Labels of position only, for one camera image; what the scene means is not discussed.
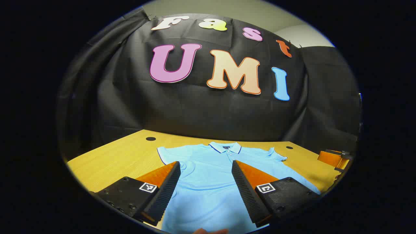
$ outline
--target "ceiling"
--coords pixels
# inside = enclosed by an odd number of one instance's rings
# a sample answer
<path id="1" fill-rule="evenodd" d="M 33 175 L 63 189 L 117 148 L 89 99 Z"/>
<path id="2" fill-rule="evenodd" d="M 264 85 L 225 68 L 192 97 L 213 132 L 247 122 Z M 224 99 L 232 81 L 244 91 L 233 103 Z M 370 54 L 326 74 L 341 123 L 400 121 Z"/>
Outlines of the ceiling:
<path id="1" fill-rule="evenodd" d="M 282 8 L 262 0 L 154 0 L 143 5 L 148 15 L 201 13 L 230 17 L 271 32 L 305 22 Z"/>

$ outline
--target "orange object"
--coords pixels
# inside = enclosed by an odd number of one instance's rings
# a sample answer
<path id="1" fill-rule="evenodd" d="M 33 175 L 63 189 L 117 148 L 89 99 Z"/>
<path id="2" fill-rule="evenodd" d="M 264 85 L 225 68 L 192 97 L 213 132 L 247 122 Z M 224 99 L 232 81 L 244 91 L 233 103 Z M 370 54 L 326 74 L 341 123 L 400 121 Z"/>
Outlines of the orange object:
<path id="1" fill-rule="evenodd" d="M 328 153 L 325 151 L 321 151 L 319 153 L 318 160 L 339 169 L 344 169 L 349 161 L 349 159 L 344 159 L 338 154 Z"/>
<path id="2" fill-rule="evenodd" d="M 163 184 L 163 181 L 166 179 L 166 177 L 171 172 L 172 168 L 175 166 L 176 163 L 179 162 L 174 161 L 147 174 L 144 174 L 136 179 L 149 184 L 154 184 L 160 188 Z"/>
<path id="3" fill-rule="evenodd" d="M 278 178 L 262 172 L 248 164 L 238 160 L 236 160 L 236 162 L 253 189 L 256 189 L 256 186 L 260 184 L 267 184 L 279 180 Z"/>

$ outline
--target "black cloth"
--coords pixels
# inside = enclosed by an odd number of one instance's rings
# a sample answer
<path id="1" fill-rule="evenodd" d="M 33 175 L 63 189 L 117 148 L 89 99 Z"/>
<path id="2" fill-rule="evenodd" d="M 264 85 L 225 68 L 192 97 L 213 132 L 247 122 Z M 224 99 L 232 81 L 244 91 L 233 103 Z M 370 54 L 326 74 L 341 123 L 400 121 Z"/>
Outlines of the black cloth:
<path id="1" fill-rule="evenodd" d="M 163 18 L 181 15 L 190 18 L 151 31 Z M 316 153 L 355 150 L 359 91 L 336 48 L 298 49 L 272 32 L 228 17 L 165 17 L 149 20 L 142 8 L 124 15 L 91 39 L 70 65 L 57 116 L 60 149 L 68 160 L 142 129 L 227 141 L 291 141 Z M 199 27 L 206 18 L 226 21 L 227 30 Z M 259 30 L 263 41 L 244 37 L 244 27 Z M 276 40 L 290 47 L 292 58 Z M 174 45 L 166 61 L 166 70 L 174 71 L 186 43 L 202 45 L 190 75 L 177 83 L 154 81 L 149 74 L 152 50 Z M 228 51 L 237 65 L 245 57 L 258 60 L 261 94 L 244 93 L 243 81 L 235 90 L 208 87 L 211 50 Z M 287 73 L 289 101 L 274 97 L 272 67 Z"/>

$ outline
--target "hand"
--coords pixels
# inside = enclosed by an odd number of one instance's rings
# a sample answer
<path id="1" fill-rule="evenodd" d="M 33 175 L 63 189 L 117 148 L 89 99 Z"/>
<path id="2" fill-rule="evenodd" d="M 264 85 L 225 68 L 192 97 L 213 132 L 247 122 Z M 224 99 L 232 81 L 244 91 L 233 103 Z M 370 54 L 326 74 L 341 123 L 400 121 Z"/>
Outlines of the hand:
<path id="1" fill-rule="evenodd" d="M 193 234 L 228 234 L 228 229 L 221 229 L 215 232 L 208 233 L 205 229 L 198 229 Z"/>

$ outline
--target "polo shirt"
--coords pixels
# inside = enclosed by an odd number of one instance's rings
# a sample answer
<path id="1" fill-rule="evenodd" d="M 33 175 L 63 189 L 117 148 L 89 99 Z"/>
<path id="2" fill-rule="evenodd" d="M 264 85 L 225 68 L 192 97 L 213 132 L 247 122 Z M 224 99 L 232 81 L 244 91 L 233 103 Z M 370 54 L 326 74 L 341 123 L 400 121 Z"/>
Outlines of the polo shirt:
<path id="1" fill-rule="evenodd" d="M 241 147 L 237 142 L 157 148 L 164 164 L 179 161 L 179 177 L 166 207 L 162 230 L 172 234 L 191 234 L 199 228 L 208 232 L 229 229 L 229 234 L 255 231 L 248 211 L 231 173 L 238 160 L 278 179 L 292 177 L 310 190 L 319 190 L 304 177 L 284 165 L 287 157 L 256 148 Z"/>

